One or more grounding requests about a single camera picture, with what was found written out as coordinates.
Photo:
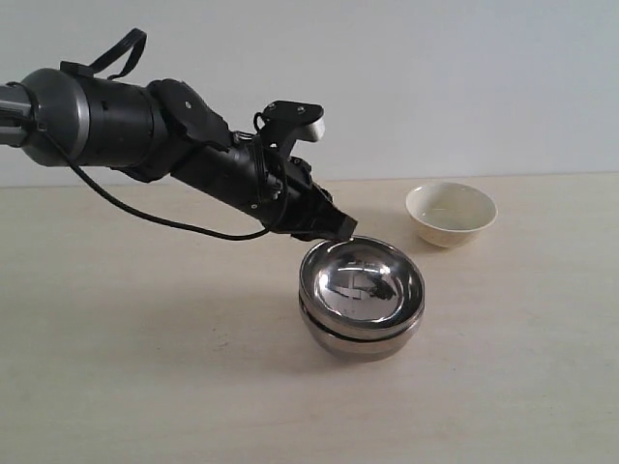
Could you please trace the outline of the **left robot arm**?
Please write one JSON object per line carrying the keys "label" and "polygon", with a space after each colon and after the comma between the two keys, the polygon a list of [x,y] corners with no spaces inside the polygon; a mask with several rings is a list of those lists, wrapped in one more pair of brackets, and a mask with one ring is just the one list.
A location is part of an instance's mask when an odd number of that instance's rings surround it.
{"label": "left robot arm", "polygon": [[1,141],[47,167],[105,167],[141,182],[171,177],[300,241],[345,241],[356,220],[292,153],[324,134],[318,104],[273,101],[253,132],[232,130],[174,79],[141,87],[54,69],[1,88]]}

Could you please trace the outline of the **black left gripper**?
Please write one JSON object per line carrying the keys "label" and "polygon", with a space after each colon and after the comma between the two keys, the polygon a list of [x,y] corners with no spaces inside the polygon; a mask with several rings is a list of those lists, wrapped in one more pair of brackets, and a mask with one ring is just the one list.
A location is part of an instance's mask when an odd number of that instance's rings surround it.
{"label": "black left gripper", "polygon": [[269,231],[299,240],[349,240],[357,220],[332,203],[300,162],[263,148],[259,137],[228,150],[192,149],[171,177],[257,219]]}

